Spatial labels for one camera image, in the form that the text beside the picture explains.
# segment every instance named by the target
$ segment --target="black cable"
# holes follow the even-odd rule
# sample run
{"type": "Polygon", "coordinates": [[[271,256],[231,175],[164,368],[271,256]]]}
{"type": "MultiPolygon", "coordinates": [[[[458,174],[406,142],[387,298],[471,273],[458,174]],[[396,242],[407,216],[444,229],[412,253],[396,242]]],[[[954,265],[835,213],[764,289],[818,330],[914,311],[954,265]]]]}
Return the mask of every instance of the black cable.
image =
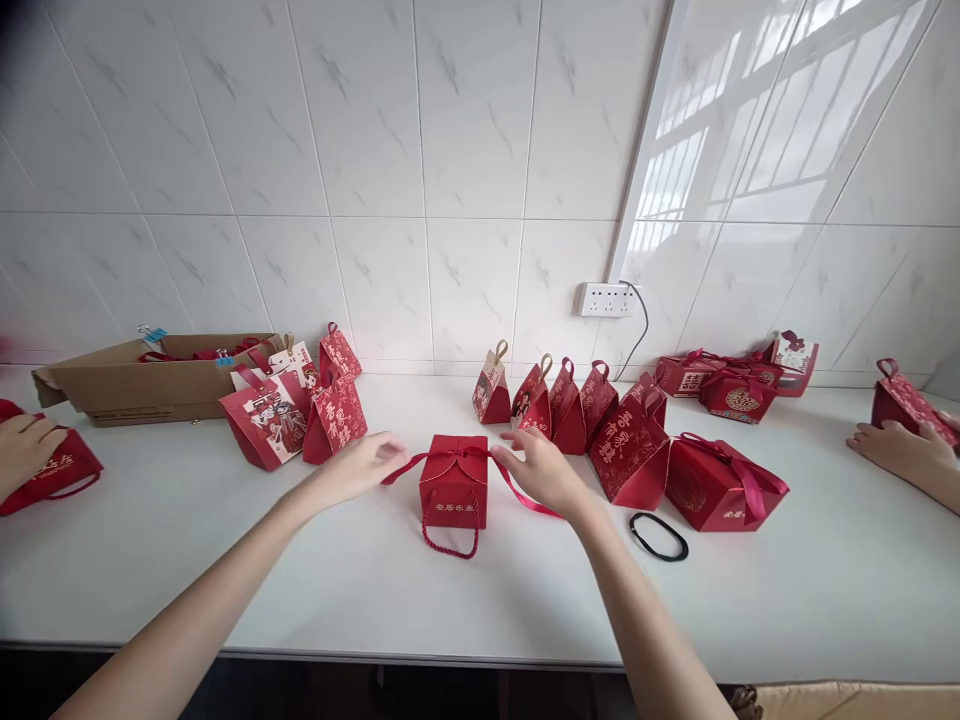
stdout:
{"type": "Polygon", "coordinates": [[[650,329],[650,315],[647,314],[647,305],[643,302],[643,296],[640,294],[640,291],[634,286],[629,280],[621,280],[624,285],[629,285],[630,289],[637,294],[637,299],[640,301],[640,307],[643,308],[643,334],[640,336],[640,339],[637,340],[637,344],[633,346],[633,350],[630,351],[630,354],[627,355],[627,359],[623,361],[623,367],[620,368],[620,372],[617,373],[617,376],[613,379],[614,382],[620,380],[620,376],[623,375],[623,371],[627,369],[627,364],[630,362],[630,358],[633,357],[633,354],[637,351],[637,348],[640,347],[640,343],[643,342],[643,339],[647,336],[647,331],[650,329]]]}

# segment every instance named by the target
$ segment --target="white countertop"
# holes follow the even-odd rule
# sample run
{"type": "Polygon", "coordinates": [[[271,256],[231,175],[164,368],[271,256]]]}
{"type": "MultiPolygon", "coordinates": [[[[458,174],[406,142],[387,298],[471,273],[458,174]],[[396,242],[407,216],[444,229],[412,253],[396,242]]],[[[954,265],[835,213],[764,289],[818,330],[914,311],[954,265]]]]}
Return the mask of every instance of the white countertop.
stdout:
{"type": "MultiPolygon", "coordinates": [[[[397,431],[415,452],[434,433],[500,429],[477,423],[473,378],[368,374],[357,385],[371,432],[397,431]]],[[[36,410],[27,369],[0,367],[0,397],[36,410]]],[[[687,561],[668,564],[630,539],[632,511],[611,507],[718,682],[960,680],[960,518],[844,446],[871,398],[810,389],[777,400],[760,426],[670,400],[671,434],[723,438],[790,485],[757,533],[698,534],[664,500],[658,514],[690,544],[687,561]]],[[[258,470],[223,420],[96,429],[68,404],[50,411],[80,430],[106,471],[76,497],[0,518],[3,643],[124,643],[312,468],[296,459],[258,470]]],[[[601,493],[588,461],[572,461],[601,493]]],[[[566,523],[522,507],[491,472],[476,557],[441,555],[420,535],[418,477],[419,468],[310,523],[226,652],[620,666],[566,523]]],[[[472,534],[436,529],[434,539],[468,548],[472,534]]]]}

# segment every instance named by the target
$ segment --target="kraft paper handle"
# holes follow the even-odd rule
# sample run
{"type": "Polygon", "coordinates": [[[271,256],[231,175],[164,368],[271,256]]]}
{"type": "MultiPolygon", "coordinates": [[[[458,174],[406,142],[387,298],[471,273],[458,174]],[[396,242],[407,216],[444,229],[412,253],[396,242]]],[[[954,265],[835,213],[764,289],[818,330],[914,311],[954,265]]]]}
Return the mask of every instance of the kraft paper handle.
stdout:
{"type": "Polygon", "coordinates": [[[894,375],[900,374],[900,366],[893,358],[884,358],[883,360],[878,360],[877,367],[880,369],[880,372],[887,377],[893,377],[894,375]]]}
{"type": "Polygon", "coordinates": [[[553,370],[553,356],[550,353],[546,353],[540,358],[540,379],[546,382],[547,375],[550,374],[551,370],[553,370]]]}
{"type": "Polygon", "coordinates": [[[506,340],[501,340],[500,342],[497,343],[497,359],[493,363],[494,365],[498,365],[500,363],[500,361],[503,359],[503,356],[507,354],[507,349],[509,347],[510,346],[507,345],[506,340]]]}

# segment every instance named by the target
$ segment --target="cardboard box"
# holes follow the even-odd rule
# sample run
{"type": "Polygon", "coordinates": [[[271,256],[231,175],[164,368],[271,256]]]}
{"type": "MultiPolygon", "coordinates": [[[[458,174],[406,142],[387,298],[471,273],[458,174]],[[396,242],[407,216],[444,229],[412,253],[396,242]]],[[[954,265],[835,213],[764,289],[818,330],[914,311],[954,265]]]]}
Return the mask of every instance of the cardboard box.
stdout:
{"type": "MultiPolygon", "coordinates": [[[[189,358],[201,350],[232,350],[248,337],[269,343],[268,355],[284,348],[274,333],[167,335],[163,348],[189,358]]],[[[34,370],[40,406],[69,400],[95,427],[224,417],[219,400],[234,392],[230,368],[217,367],[215,360],[137,362],[148,349],[143,340],[131,340],[34,370]]],[[[256,367],[247,352],[234,360],[256,367]]]]}

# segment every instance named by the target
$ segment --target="wall socket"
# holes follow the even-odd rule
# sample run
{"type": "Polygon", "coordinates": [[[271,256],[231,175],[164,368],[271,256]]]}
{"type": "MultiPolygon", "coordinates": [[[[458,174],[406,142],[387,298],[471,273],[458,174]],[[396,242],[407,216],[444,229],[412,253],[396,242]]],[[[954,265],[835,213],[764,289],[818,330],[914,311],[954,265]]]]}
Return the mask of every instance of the wall socket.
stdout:
{"type": "Polygon", "coordinates": [[[637,302],[637,294],[622,283],[582,283],[577,290],[580,317],[631,317],[637,302]]]}

